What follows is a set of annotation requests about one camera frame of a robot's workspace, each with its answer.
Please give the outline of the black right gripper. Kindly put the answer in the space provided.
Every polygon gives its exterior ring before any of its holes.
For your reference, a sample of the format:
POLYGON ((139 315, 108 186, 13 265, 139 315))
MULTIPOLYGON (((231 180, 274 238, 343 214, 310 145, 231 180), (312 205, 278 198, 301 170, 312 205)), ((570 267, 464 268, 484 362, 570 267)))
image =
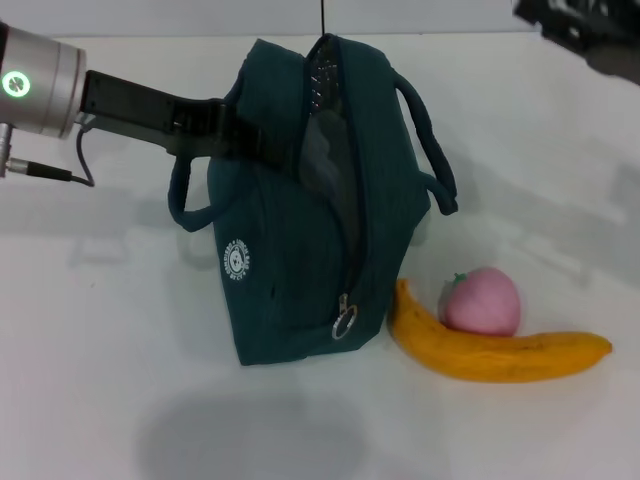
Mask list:
POLYGON ((637 1, 516 0, 513 15, 605 76, 639 82, 637 1))

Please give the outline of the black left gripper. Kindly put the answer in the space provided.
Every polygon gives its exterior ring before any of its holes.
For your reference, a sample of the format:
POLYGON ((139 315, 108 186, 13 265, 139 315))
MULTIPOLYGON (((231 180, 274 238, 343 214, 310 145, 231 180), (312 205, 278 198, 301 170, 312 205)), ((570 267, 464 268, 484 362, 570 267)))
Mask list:
POLYGON ((301 102, 192 100, 90 70, 81 112, 90 126, 140 140, 172 156, 219 155, 292 176, 305 109, 301 102))

